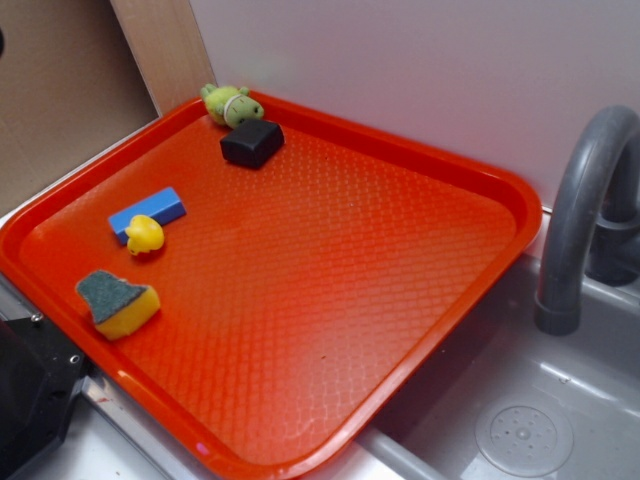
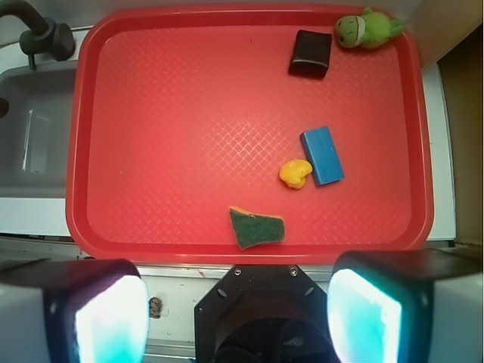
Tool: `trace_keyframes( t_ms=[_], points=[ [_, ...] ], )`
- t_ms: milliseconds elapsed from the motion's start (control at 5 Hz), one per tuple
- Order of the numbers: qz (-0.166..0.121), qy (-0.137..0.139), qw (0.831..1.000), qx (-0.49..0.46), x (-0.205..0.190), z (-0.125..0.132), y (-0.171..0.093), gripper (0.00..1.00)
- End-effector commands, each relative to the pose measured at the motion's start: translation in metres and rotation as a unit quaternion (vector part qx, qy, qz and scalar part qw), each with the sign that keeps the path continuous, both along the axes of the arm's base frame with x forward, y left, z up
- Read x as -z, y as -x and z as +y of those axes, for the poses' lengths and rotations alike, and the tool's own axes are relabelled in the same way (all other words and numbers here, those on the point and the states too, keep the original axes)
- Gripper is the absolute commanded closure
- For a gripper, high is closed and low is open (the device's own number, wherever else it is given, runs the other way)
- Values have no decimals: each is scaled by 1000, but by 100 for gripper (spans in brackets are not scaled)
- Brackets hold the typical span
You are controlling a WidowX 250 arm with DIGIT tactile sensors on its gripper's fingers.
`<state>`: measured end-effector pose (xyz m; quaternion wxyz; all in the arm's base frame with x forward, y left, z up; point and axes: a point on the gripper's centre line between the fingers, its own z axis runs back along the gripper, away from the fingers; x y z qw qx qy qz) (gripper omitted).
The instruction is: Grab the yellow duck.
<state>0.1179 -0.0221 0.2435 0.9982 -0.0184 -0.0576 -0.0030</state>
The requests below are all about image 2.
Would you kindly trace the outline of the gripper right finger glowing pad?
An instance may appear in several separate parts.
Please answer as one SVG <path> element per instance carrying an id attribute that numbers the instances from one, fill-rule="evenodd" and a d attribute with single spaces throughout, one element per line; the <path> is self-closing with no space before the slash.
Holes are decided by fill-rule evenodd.
<path id="1" fill-rule="evenodd" d="M 481 362 L 482 256 L 346 252 L 328 284 L 327 319 L 341 362 Z"/>

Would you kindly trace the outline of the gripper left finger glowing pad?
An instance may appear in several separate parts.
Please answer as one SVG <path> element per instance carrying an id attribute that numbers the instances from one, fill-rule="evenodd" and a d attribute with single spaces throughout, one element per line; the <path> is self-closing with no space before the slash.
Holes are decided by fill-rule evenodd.
<path id="1" fill-rule="evenodd" d="M 124 259 L 1 263 L 3 362 L 141 362 L 147 286 Z"/>

